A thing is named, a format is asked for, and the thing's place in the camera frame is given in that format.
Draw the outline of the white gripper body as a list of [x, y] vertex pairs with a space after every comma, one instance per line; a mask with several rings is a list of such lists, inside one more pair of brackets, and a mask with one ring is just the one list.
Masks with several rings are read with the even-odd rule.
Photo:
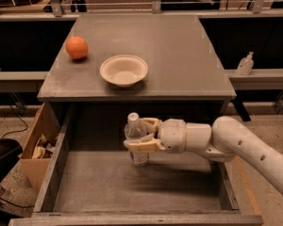
[[167, 153], [183, 153], [185, 150], [186, 123], [169, 119], [158, 129], [158, 138]]

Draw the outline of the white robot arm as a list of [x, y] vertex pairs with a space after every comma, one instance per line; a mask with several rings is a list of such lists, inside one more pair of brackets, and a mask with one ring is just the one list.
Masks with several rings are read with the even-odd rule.
[[279, 153], [239, 121], [222, 116], [212, 125], [169, 119], [143, 118], [147, 135], [124, 141], [131, 152], [197, 153], [227, 162], [241, 157], [256, 169], [283, 196], [283, 154]]

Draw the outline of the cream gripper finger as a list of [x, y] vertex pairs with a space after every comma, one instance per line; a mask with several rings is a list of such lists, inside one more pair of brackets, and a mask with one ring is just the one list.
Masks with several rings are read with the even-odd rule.
[[165, 150], [161, 140], [155, 138], [153, 134], [136, 139], [126, 139], [124, 145], [131, 152], [154, 153]]
[[148, 134], [155, 134], [162, 124], [158, 118], [141, 118], [141, 124], [145, 126]]

